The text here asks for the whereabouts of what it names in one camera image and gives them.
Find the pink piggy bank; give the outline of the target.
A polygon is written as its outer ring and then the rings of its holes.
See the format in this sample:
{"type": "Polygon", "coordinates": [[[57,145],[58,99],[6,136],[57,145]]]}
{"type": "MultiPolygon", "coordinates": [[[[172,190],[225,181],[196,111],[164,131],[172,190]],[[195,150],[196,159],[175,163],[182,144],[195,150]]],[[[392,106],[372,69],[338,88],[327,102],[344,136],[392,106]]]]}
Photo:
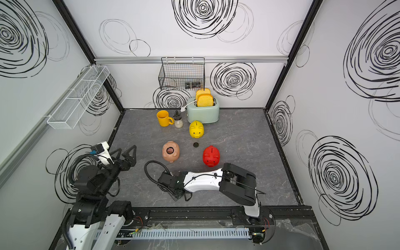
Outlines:
{"type": "Polygon", "coordinates": [[[173,163],[176,161],[180,156],[180,147],[174,141],[168,141],[166,144],[163,145],[162,148],[162,157],[164,160],[168,161],[169,163],[173,163]]]}

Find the yellow piggy bank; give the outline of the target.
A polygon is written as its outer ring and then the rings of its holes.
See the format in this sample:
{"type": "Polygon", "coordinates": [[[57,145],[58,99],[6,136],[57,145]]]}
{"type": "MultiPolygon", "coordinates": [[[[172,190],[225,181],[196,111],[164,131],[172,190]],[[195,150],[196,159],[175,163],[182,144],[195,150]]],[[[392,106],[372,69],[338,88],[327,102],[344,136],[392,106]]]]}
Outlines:
{"type": "Polygon", "coordinates": [[[192,138],[201,138],[204,135],[204,125],[200,121],[193,121],[190,124],[189,133],[192,138]]]}

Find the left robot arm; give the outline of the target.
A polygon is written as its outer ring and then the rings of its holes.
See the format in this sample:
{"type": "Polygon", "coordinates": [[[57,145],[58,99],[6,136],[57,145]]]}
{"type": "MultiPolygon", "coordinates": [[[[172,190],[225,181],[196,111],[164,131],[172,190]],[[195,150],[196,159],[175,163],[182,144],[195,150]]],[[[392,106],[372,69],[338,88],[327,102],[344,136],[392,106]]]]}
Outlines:
{"type": "Polygon", "coordinates": [[[137,146],[125,152],[109,152],[107,142],[78,156],[67,172],[77,190],[76,201],[61,224],[69,250],[110,250],[123,226],[136,220],[129,201],[108,202],[112,186],[120,184],[119,174],[136,165],[137,146]]]}

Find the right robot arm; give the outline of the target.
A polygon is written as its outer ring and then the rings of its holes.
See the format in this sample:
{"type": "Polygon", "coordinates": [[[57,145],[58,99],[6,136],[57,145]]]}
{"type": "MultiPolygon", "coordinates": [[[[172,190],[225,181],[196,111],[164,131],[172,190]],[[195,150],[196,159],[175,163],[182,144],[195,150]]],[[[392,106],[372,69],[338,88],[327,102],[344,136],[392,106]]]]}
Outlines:
{"type": "Polygon", "coordinates": [[[225,163],[217,170],[196,173],[184,171],[174,176],[165,170],[156,181],[161,190],[169,193],[177,201],[189,201],[193,193],[199,191],[219,191],[244,208],[250,222],[261,220],[261,204],[257,189],[256,175],[237,165],[225,163]]]}

